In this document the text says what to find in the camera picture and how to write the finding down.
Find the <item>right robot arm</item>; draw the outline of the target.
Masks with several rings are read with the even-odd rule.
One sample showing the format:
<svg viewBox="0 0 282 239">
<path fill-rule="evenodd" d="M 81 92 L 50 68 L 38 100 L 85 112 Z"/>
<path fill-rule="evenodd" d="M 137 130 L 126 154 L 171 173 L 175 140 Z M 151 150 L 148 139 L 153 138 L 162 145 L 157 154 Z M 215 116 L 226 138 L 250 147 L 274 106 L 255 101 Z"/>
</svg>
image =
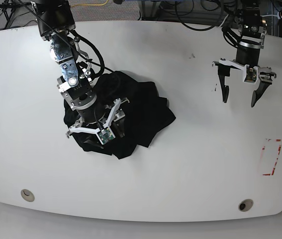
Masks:
<svg viewBox="0 0 282 239">
<path fill-rule="evenodd" d="M 38 21 L 40 36 L 50 41 L 50 56 L 59 65 L 62 75 L 57 88 L 64 101 L 77 116 L 69 126 L 67 137 L 79 144 L 104 149 L 115 138 L 124 137 L 125 113 L 122 104 L 127 98 L 117 98 L 102 104 L 92 82 L 105 70 L 99 50 L 76 33 L 75 21 L 67 0 L 33 0 L 32 13 Z"/>
</svg>

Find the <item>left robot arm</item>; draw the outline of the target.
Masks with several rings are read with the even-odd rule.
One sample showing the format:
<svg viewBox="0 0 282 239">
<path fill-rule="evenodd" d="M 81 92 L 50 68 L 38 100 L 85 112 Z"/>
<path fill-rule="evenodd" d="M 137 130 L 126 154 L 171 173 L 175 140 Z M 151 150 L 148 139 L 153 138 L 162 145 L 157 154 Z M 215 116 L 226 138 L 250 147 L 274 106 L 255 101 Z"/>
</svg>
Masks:
<svg viewBox="0 0 282 239">
<path fill-rule="evenodd" d="M 222 27 L 223 37 L 237 49 L 234 60 L 219 59 L 213 66 L 218 67 L 218 77 L 221 86 L 222 100 L 227 102 L 229 86 L 225 84 L 225 78 L 230 76 L 230 70 L 242 71 L 242 80 L 245 83 L 259 83 L 253 92 L 251 107 L 262 97 L 266 89 L 272 85 L 273 78 L 277 75 L 270 67 L 259 65 L 260 51 L 264 48 L 265 35 L 267 34 L 266 20 L 260 14 L 258 0 L 241 1 L 242 8 L 235 13 L 235 22 L 238 25 L 239 34 L 230 27 Z"/>
</svg>

